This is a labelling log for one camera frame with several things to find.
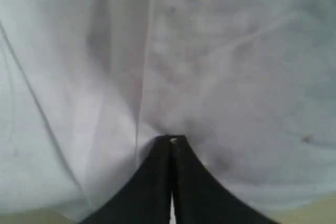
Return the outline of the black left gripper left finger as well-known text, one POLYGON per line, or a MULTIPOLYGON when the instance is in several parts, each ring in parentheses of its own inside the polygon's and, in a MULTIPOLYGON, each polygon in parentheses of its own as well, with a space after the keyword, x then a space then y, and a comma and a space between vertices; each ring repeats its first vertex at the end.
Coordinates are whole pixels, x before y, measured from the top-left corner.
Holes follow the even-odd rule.
POLYGON ((153 141, 148 156, 132 178, 82 224, 165 224, 171 219, 171 142, 153 141))

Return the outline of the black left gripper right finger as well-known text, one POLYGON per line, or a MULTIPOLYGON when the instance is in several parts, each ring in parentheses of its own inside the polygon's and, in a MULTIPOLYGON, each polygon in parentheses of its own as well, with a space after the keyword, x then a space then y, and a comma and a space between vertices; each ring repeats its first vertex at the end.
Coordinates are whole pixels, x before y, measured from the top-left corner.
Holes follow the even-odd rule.
POLYGON ((170 142, 176 223, 275 223, 226 190, 197 158, 185 136, 172 136, 170 142))

